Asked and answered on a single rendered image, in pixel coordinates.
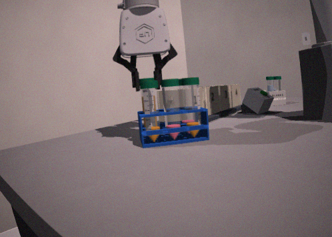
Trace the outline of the white tube rack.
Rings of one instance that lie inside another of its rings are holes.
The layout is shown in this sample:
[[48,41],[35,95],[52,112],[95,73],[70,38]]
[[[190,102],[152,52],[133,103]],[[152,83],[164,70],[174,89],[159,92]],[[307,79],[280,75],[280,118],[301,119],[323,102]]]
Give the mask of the white tube rack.
[[285,95],[285,90],[281,91],[267,91],[264,90],[265,92],[269,93],[274,97],[271,106],[275,105],[286,105],[286,95]]

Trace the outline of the blue tube rack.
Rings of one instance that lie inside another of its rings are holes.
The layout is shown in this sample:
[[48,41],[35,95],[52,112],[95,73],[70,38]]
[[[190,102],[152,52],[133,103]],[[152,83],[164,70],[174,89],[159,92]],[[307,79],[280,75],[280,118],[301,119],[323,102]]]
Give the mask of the blue tube rack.
[[[200,142],[209,139],[209,120],[208,114],[205,108],[200,107],[200,109],[195,110],[185,110],[179,108],[180,111],[175,112],[164,112],[164,109],[159,109],[159,113],[155,114],[144,114],[143,111],[138,111],[138,120],[139,120],[139,127],[141,131],[141,138],[142,138],[142,146],[143,148],[152,148],[158,146],[169,146],[175,144],[185,144],[190,142]],[[165,127],[165,123],[160,123],[160,130],[150,130],[145,131],[144,125],[142,125],[142,117],[155,117],[155,116],[162,116],[162,115],[174,115],[174,114],[181,114],[181,113],[194,113],[194,112],[201,112],[201,125],[198,126],[187,126],[183,124],[181,121],[180,128],[169,128]],[[204,130],[205,129],[205,130]],[[199,130],[196,137],[193,137],[191,134],[188,134],[187,131]],[[170,133],[180,132],[176,140],[173,140]],[[152,135],[159,135],[156,142],[152,142],[148,136]]]

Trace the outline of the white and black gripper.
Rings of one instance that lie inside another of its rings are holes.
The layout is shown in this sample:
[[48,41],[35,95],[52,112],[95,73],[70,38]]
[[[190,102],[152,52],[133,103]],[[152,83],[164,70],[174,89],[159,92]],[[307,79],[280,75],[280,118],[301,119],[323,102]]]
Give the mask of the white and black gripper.
[[[136,87],[136,91],[140,91],[139,72],[136,68],[137,57],[153,56],[155,62],[153,74],[155,80],[158,80],[157,89],[160,89],[161,70],[169,60],[177,56],[176,50],[172,45],[170,47],[170,44],[164,10],[156,5],[134,5],[121,12],[119,46],[113,56],[113,61],[123,65],[131,72],[132,86]],[[166,54],[163,52],[169,52],[169,54],[161,59],[161,55]],[[131,58],[130,63],[121,55]]]

